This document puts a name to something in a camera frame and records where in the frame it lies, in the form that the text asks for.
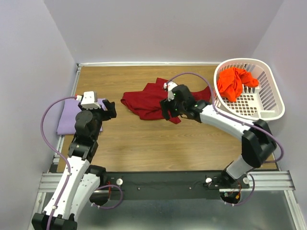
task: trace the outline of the cable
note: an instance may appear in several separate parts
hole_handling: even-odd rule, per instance
[[[46,111],[44,112],[43,117],[42,117],[42,120],[41,120],[41,122],[40,122],[40,132],[41,132],[41,134],[42,134],[42,137],[43,137],[45,143],[49,146],[49,148],[51,148],[51,149],[52,149],[54,152],[56,152],[61,158],[63,158],[63,160],[64,160],[65,163],[67,164],[67,171],[68,171],[68,174],[67,174],[66,180],[65,180],[65,182],[64,182],[64,185],[63,185],[63,187],[62,187],[62,189],[61,189],[61,191],[60,191],[60,193],[59,193],[59,196],[58,196],[58,198],[56,199],[56,201],[54,202],[54,206],[55,206],[55,207],[58,205],[59,200],[61,199],[61,196],[62,196],[62,194],[63,194],[63,192],[64,192],[64,190],[65,190],[65,188],[66,188],[66,186],[67,186],[67,184],[68,184],[69,176],[70,176],[70,174],[71,174],[71,165],[69,164],[68,160],[62,155],[62,153],[60,153],[59,151],[57,151],[57,150],[49,143],[49,141],[47,140],[47,138],[46,138],[46,136],[45,136],[45,133],[44,133],[44,120],[45,120],[45,117],[46,117],[48,111],[49,111],[49,110],[51,109],[51,107],[54,106],[56,103],[61,102],[61,101],[64,101],[64,100],[66,100],[66,99],[76,99],[76,98],[77,98],[77,97],[74,97],[74,96],[72,96],[72,97],[64,97],[64,98],[59,99],[59,100],[57,100],[56,102],[52,103],[52,104],[46,109]],[[53,217],[54,212],[55,212],[55,209],[52,209],[52,210],[51,210],[51,213],[50,213],[50,215],[49,215],[48,221],[47,221],[47,228],[46,228],[47,230],[50,230],[51,219],[52,219],[52,217]]]
[[[242,189],[242,186],[241,184],[239,183],[239,181],[237,182],[238,183],[238,186],[239,186],[239,193],[241,192],[241,189]],[[228,196],[230,196],[232,193],[234,193],[234,191],[236,190],[236,188],[234,188],[230,193],[228,193]]]
[[[48,111],[51,109],[52,106],[54,106],[56,103],[59,103],[61,101],[64,101],[66,99],[77,99],[77,97],[75,96],[71,96],[71,97],[64,97],[62,99],[59,99],[57,101],[55,101],[54,103],[52,103],[47,109],[46,111],[44,112],[43,114],[43,117],[42,117],[42,120],[40,122],[40,132],[42,134],[42,137],[43,137],[43,140],[45,141],[45,143],[49,146],[49,148],[51,148],[55,153],[57,153],[66,163],[67,165],[67,176],[66,176],[66,179],[65,179],[65,182],[64,182],[64,185],[61,189],[61,191],[59,192],[59,195],[56,199],[56,201],[54,202],[54,206],[56,207],[59,203],[59,200],[61,199],[61,196],[63,195],[63,192],[68,184],[68,181],[69,181],[69,177],[70,177],[70,174],[71,174],[71,165],[69,164],[68,160],[66,159],[66,157],[63,156],[62,153],[60,153],[58,150],[56,150],[50,143],[49,141],[47,140],[46,136],[45,136],[45,133],[44,133],[44,120],[46,118],[46,115],[48,113]],[[120,191],[120,199],[119,199],[119,202],[114,205],[114,206],[111,206],[111,207],[99,207],[100,209],[112,209],[112,208],[116,208],[118,205],[120,205],[120,203],[122,202],[123,200],[123,192],[121,190],[120,187],[118,187],[117,185],[111,185],[111,184],[108,184],[108,185],[105,185],[105,186],[102,186],[102,187],[99,187],[97,188],[98,189],[103,189],[103,188],[107,188],[107,187],[115,187],[117,188],[119,191]],[[53,217],[53,214],[55,212],[55,209],[52,209],[51,212],[50,212],[50,215],[49,215],[49,218],[48,218],[48,221],[47,221],[47,228],[46,230],[50,230],[50,224],[51,224],[51,220],[52,220],[52,217]]]
[[[236,198],[240,198],[241,197],[241,190],[242,190],[242,185],[238,182],[238,184],[239,184],[239,192],[238,192],[238,195],[236,196]]]
[[[113,206],[110,206],[110,207],[103,207],[103,206],[99,206],[95,203],[92,203],[92,206],[95,206],[99,209],[114,209],[116,208],[118,205],[121,204],[121,202],[123,201],[123,198],[124,198],[124,194],[123,194],[123,191],[121,190],[121,188],[117,185],[114,185],[114,184],[107,184],[107,185],[104,185],[104,186],[101,186],[99,188],[97,188],[97,190],[100,190],[100,189],[104,189],[104,188],[117,188],[119,191],[120,191],[120,198],[119,198],[119,201],[117,202],[117,204],[113,205]]]
[[[110,196],[111,196],[111,187],[109,187],[108,199],[110,199]]]
[[[222,116],[224,116],[224,117],[226,117],[226,118],[228,118],[228,119],[230,119],[230,120],[233,120],[233,121],[235,121],[235,122],[238,122],[238,123],[240,123],[240,124],[242,124],[242,125],[246,125],[246,126],[248,126],[248,127],[250,127],[250,128],[254,128],[254,129],[256,129],[256,130],[259,130],[260,132],[262,132],[262,133],[264,133],[265,135],[267,135],[267,136],[269,136],[270,138],[272,138],[272,139],[277,143],[277,145],[279,146],[279,148],[280,148],[280,150],[281,150],[280,156],[279,156],[276,160],[274,160],[274,161],[265,161],[264,163],[276,163],[276,162],[280,161],[280,160],[283,158],[283,156],[284,156],[284,149],[283,149],[283,146],[282,146],[282,144],[280,143],[280,141],[277,140],[271,133],[269,133],[269,132],[267,132],[266,130],[263,130],[262,128],[259,128],[259,127],[255,126],[255,125],[251,125],[251,124],[248,124],[248,123],[244,123],[244,122],[242,122],[242,121],[240,121],[240,120],[238,120],[238,119],[236,119],[236,118],[233,118],[233,117],[231,117],[231,116],[228,116],[227,114],[221,113],[221,111],[219,111],[219,110],[215,107],[215,104],[214,104],[214,96],[213,96],[213,89],[212,89],[211,85],[209,84],[208,80],[206,80],[203,76],[201,76],[201,75],[199,75],[199,74],[197,74],[197,73],[184,72],[184,73],[180,73],[180,74],[178,74],[178,75],[172,77],[170,80],[167,81],[167,83],[169,83],[169,82],[172,81],[173,79],[175,79],[175,78],[177,78],[177,77],[179,77],[179,76],[181,76],[181,75],[184,75],[184,74],[192,74],[192,75],[195,75],[195,76],[197,76],[197,77],[203,79],[203,80],[207,83],[207,85],[208,85],[208,87],[209,87],[209,89],[210,89],[210,93],[211,93],[212,107],[213,107],[213,109],[215,110],[215,112],[216,112],[217,114],[220,114],[220,115],[222,115]]]
[[[254,179],[254,177],[253,177],[252,174],[249,174],[249,175],[250,175],[251,179],[253,180],[253,188],[251,189],[250,194],[248,195],[248,197],[247,197],[245,200],[243,200],[242,202],[237,203],[237,204],[231,204],[232,206],[240,206],[240,205],[243,205],[243,204],[245,204],[249,199],[251,199],[251,197],[253,196],[254,191],[255,191],[255,179]]]

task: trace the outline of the screw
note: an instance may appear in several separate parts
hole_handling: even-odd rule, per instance
[[[118,179],[116,180],[116,184],[117,184],[118,186],[121,186],[121,185],[123,184],[123,180],[122,180],[121,178],[118,178]]]
[[[208,183],[211,183],[211,182],[212,182],[212,179],[210,177],[207,177],[206,178],[206,183],[208,184]]]
[[[244,178],[243,178],[243,183],[249,184],[249,179],[248,179],[247,177],[244,177]]]

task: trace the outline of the gray floor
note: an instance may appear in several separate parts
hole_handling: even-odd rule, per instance
[[[78,230],[294,229],[283,191],[255,192],[239,207],[205,199],[124,201],[113,210],[88,204],[78,220]]]

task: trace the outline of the red cloth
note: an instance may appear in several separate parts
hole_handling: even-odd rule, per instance
[[[165,82],[167,80],[157,78],[155,83],[148,83],[143,91],[125,92],[120,101],[141,120],[164,119],[160,101],[167,98],[167,92],[163,89]],[[199,92],[192,92],[192,94],[196,101],[201,99],[209,101],[211,96],[209,87]],[[170,121],[175,124],[181,122],[178,117],[172,117]]]
[[[251,88],[259,85],[258,80],[253,78],[250,72],[232,67],[220,72],[217,89],[222,97],[226,97],[230,102],[236,102],[236,98],[243,91],[242,84]]]

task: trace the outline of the white wall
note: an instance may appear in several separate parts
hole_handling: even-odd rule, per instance
[[[296,187],[295,195],[305,219],[307,219],[306,9],[306,0],[285,0],[252,55],[271,66],[285,103],[285,115],[270,126],[284,145],[285,157],[281,162],[281,168],[291,172]]]
[[[249,57],[282,0],[45,0],[76,62]]]
[[[0,1],[0,229],[25,230],[52,153],[45,108],[69,95],[75,62],[42,0]],[[56,143],[60,107],[46,120]]]

